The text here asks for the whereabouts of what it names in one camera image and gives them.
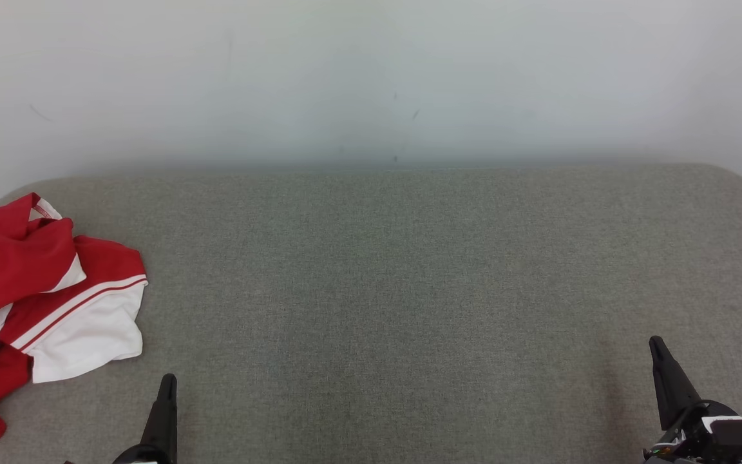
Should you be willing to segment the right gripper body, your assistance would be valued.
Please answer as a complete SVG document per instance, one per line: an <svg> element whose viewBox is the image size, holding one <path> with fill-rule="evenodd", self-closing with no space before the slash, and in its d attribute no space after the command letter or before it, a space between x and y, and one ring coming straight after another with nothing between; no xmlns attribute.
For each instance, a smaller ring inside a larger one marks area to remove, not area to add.
<svg viewBox="0 0 742 464"><path fill-rule="evenodd" d="M642 463L742 463L742 416L701 401L642 455Z"/></svg>

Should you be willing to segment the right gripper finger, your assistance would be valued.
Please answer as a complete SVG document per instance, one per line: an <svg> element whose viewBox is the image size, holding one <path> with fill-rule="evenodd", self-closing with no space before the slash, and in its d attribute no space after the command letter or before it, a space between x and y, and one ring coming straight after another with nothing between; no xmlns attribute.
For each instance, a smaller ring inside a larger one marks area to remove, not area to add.
<svg viewBox="0 0 742 464"><path fill-rule="evenodd" d="M662 337L651 336L649 349L660 426L668 431L687 409L701 401L701 397Z"/></svg>

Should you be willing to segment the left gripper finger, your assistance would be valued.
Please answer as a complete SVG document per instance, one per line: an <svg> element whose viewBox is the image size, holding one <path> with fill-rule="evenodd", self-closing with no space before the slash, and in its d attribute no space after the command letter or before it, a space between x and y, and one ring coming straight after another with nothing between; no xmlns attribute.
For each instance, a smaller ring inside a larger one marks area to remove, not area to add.
<svg viewBox="0 0 742 464"><path fill-rule="evenodd" d="M178 456L177 379L167 373L148 414L140 441L141 462L176 462Z"/></svg>

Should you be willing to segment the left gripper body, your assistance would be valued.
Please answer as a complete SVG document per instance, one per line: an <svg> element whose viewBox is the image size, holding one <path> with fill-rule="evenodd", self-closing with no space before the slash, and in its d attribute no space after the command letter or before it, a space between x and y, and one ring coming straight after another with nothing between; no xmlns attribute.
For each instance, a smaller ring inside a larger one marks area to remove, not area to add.
<svg viewBox="0 0 742 464"><path fill-rule="evenodd" d="M153 444L141 443L121 452L113 461L114 464L176 463L176 452Z"/></svg>

